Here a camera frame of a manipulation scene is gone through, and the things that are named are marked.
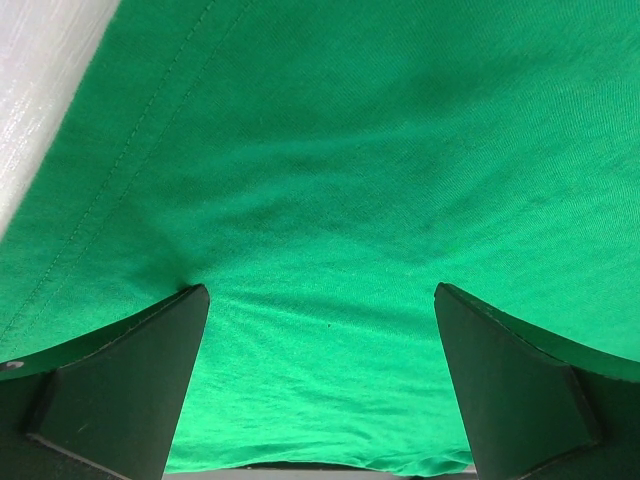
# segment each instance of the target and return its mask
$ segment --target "stitching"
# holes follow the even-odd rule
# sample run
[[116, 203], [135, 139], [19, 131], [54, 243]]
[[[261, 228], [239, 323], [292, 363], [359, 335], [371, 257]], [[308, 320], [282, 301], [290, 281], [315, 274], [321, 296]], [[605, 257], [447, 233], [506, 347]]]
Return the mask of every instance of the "stitching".
[[82, 217], [80, 218], [80, 221], [78, 222], [78, 224], [76, 225], [75, 229], [71, 233], [71, 236], [67, 239], [67, 241], [64, 243], [64, 245], [62, 245], [62, 248], [60, 249], [58, 254], [55, 256], [55, 258], [53, 259], [53, 261], [51, 262], [51, 264], [49, 265], [47, 270], [44, 272], [44, 275], [42, 276], [42, 278], [40, 279], [40, 281], [38, 282], [36, 287], [29, 294], [27, 299], [22, 303], [22, 305], [20, 306], [18, 311], [11, 317], [11, 320], [9, 321], [7, 326], [4, 328], [4, 330], [0, 334], [0, 344], [2, 343], [3, 338], [5, 337], [7, 332], [11, 329], [11, 327], [14, 325], [16, 319], [20, 316], [20, 314], [22, 313], [24, 308], [40, 292], [42, 286], [44, 285], [44, 282], [47, 280], [47, 278], [49, 278], [49, 275], [51, 274], [51, 271], [57, 265], [58, 260], [60, 259], [60, 256], [65, 252], [67, 247], [71, 244], [71, 242], [73, 241], [75, 236], [78, 234], [78, 232], [80, 231], [80, 228], [82, 228], [82, 226], [84, 225], [84, 222], [89, 217], [89, 215], [91, 215], [91, 212], [93, 211], [93, 209], [97, 205], [98, 201], [100, 200], [100, 197], [102, 197], [104, 191], [107, 189], [107, 186], [109, 185], [109, 181], [113, 177], [115, 171], [120, 166], [121, 160], [124, 158], [125, 154], [129, 151], [129, 147], [131, 146], [131, 142], [133, 141], [134, 137], [136, 136], [136, 134], [140, 130], [140, 126], [142, 125], [142, 123], [144, 122], [145, 118], [147, 117], [147, 114], [149, 113], [149, 109], [151, 108], [151, 106], [154, 104], [154, 102], [158, 98], [158, 95], [160, 94], [160, 91], [166, 85], [167, 79], [169, 78], [169, 75], [171, 75], [171, 72], [173, 71], [176, 63], [178, 62], [180, 56], [184, 52], [184, 49], [186, 48], [187, 44], [191, 41], [191, 38], [195, 34], [196, 30], [202, 24], [202, 22], [203, 22], [205, 16], [207, 15], [207, 13], [209, 13], [209, 11], [211, 11], [211, 8], [213, 8], [213, 5], [215, 4], [215, 2], [216, 2], [216, 0], [211, 0], [209, 2], [209, 4], [205, 7], [205, 9], [200, 14], [200, 17], [198, 18], [196, 23], [193, 25], [193, 27], [191, 27], [191, 30], [189, 31], [187, 36], [182, 41], [182, 44], [180, 45], [180, 48], [178, 49], [178, 52], [176, 53], [175, 57], [171, 61], [171, 64], [169, 65], [169, 68], [167, 68], [167, 70], [162, 75], [162, 78], [160, 79], [160, 83], [158, 84], [158, 87], [156, 88], [156, 91], [153, 93], [153, 95], [151, 96], [151, 98], [147, 102], [146, 106], [144, 107], [144, 110], [142, 111], [142, 114], [140, 115], [140, 117], [136, 121], [132, 132], [129, 134], [129, 137], [127, 138], [127, 140], [126, 140], [126, 142], [124, 144], [122, 152], [116, 158], [113, 166], [111, 167], [111, 170], [107, 174], [107, 178], [104, 180], [104, 182], [102, 182], [102, 185], [100, 186], [100, 189], [98, 190], [98, 193], [96, 194], [96, 197], [93, 199], [93, 201], [89, 205], [89, 208], [84, 212], [84, 215], [82, 215]]
[[[29, 322], [29, 325], [27, 326], [27, 328], [25, 328], [24, 333], [22, 334], [22, 337], [24, 338], [29, 331], [31, 330], [31, 328], [33, 327], [33, 325], [37, 322], [37, 320], [40, 318], [40, 316], [44, 313], [44, 311], [47, 309], [47, 307], [49, 306], [49, 304], [51, 303], [51, 301], [53, 300], [53, 298], [60, 292], [60, 290], [62, 290], [62, 287], [64, 287], [64, 285], [66, 284], [67, 280], [69, 279], [69, 277], [71, 276], [71, 272], [75, 269], [75, 267], [78, 265], [78, 263], [80, 263], [80, 260], [82, 259], [82, 257], [84, 256], [85, 253], [87, 253], [87, 251], [89, 250], [89, 248], [91, 247], [91, 245], [93, 245], [93, 243], [96, 241], [96, 239], [98, 238], [98, 236], [100, 235], [100, 233], [102, 233], [102, 230], [104, 230], [105, 225], [107, 224], [108, 220], [111, 219], [111, 217], [113, 216], [113, 214], [116, 212], [116, 210], [118, 209], [118, 207], [120, 206], [120, 204], [122, 203], [122, 201], [124, 200], [124, 198], [127, 196], [127, 194], [129, 193], [129, 190], [131, 189], [131, 187], [133, 186], [135, 180], [138, 178], [138, 176], [140, 175], [140, 172], [144, 169], [144, 167], [149, 163], [149, 159], [153, 156], [153, 154], [158, 150], [158, 147], [160, 146], [160, 144], [162, 143], [162, 140], [164, 139], [166, 133], [169, 131], [169, 128], [173, 125], [173, 122], [175, 121], [175, 119], [177, 118], [178, 114], [182, 111], [182, 108], [184, 107], [184, 105], [186, 104], [187, 100], [189, 99], [189, 97], [191, 96], [191, 92], [193, 92], [194, 88], [198, 85], [198, 83], [200, 82], [200, 80], [202, 79], [202, 76], [204, 75], [204, 72], [206, 71], [206, 69], [208, 68], [208, 66], [211, 64], [211, 62], [213, 61], [213, 59], [215, 58], [216, 54], [218, 53], [218, 51], [220, 50], [220, 48], [222, 47], [222, 45], [224, 44], [224, 42], [227, 40], [227, 38], [229, 37], [229, 35], [231, 34], [231, 32], [235, 29], [235, 27], [238, 25], [238, 23], [240, 23], [240, 20], [245, 16], [245, 14], [250, 10], [250, 8], [253, 6], [255, 0], [250, 0], [242, 9], [242, 11], [240, 12], [240, 14], [238, 15], [238, 17], [234, 20], [234, 22], [231, 24], [231, 26], [229, 27], [229, 29], [226, 31], [226, 33], [222, 36], [222, 38], [220, 39], [220, 41], [218, 42], [218, 44], [214, 47], [214, 49], [212, 50], [211, 54], [209, 55], [209, 58], [207, 59], [207, 61], [202, 65], [202, 67], [200, 68], [200, 71], [198, 72], [198, 76], [196, 77], [196, 79], [194, 80], [194, 82], [191, 84], [191, 87], [189, 87], [189, 89], [187, 90], [187, 92], [184, 94], [184, 96], [182, 97], [182, 101], [180, 102], [180, 105], [178, 105], [178, 108], [176, 109], [176, 111], [173, 113], [173, 115], [171, 116], [171, 118], [169, 119], [169, 122], [166, 124], [166, 126], [164, 127], [164, 129], [162, 130], [162, 133], [160, 134], [160, 136], [158, 137], [158, 139], [156, 140], [156, 143], [154, 144], [153, 148], [151, 149], [151, 151], [147, 154], [147, 156], [144, 158], [144, 160], [142, 161], [142, 163], [140, 164], [140, 166], [138, 167], [138, 169], [136, 170], [135, 174], [133, 175], [133, 177], [131, 178], [131, 180], [129, 181], [129, 183], [127, 184], [127, 187], [125, 188], [124, 192], [122, 193], [122, 195], [120, 195], [120, 197], [118, 198], [117, 202], [115, 203], [115, 205], [112, 207], [111, 211], [109, 212], [109, 214], [105, 217], [105, 219], [103, 220], [103, 222], [100, 224], [100, 227], [98, 228], [98, 230], [96, 231], [96, 233], [93, 235], [93, 237], [91, 238], [91, 241], [87, 244], [87, 246], [82, 250], [82, 252], [80, 253], [80, 255], [78, 255], [78, 258], [76, 259], [76, 261], [73, 263], [73, 265], [68, 269], [67, 274], [65, 275], [65, 277], [62, 279], [62, 281], [60, 282], [58, 288], [55, 290], [55, 292], [53, 292], [51, 294], [51, 296], [49, 297], [49, 299], [44, 303], [44, 305], [42, 306], [42, 308], [40, 309], [40, 311], [38, 312], [38, 314], [31, 320], [31, 322]], [[16, 351], [16, 349], [18, 348], [18, 345], [15, 345], [13, 350], [11, 351], [11, 355], [13, 355]]]

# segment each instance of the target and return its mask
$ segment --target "white surface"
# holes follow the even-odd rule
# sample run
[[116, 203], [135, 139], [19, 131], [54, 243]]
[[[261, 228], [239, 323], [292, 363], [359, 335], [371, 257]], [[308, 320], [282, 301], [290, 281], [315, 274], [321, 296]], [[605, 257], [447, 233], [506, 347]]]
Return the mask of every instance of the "white surface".
[[118, 0], [0, 0], [0, 238]]

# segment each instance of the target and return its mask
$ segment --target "black object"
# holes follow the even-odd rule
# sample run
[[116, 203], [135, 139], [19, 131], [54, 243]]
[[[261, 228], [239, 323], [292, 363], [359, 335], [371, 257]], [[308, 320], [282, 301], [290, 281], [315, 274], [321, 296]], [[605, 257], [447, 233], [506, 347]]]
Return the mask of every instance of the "black object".
[[160, 479], [208, 309], [191, 287], [0, 364], [0, 478]]
[[435, 309], [481, 480], [640, 478], [640, 363], [441, 284]]

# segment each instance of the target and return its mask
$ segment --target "green fabric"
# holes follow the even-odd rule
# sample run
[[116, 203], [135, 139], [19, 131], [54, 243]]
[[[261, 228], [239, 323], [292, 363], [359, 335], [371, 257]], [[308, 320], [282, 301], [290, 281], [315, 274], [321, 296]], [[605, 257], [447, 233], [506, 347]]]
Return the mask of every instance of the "green fabric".
[[460, 470], [439, 281], [640, 360], [639, 12], [123, 0], [0, 244], [0, 357], [202, 282], [170, 471]]

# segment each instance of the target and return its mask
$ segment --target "green cloth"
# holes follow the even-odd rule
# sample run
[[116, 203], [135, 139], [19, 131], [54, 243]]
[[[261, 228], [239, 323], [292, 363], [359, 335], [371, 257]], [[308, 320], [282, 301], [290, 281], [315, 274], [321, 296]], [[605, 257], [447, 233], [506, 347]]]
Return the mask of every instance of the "green cloth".
[[438, 282], [640, 360], [639, 112], [632, 0], [123, 0], [0, 244], [0, 357], [202, 282], [169, 471], [460, 470]]

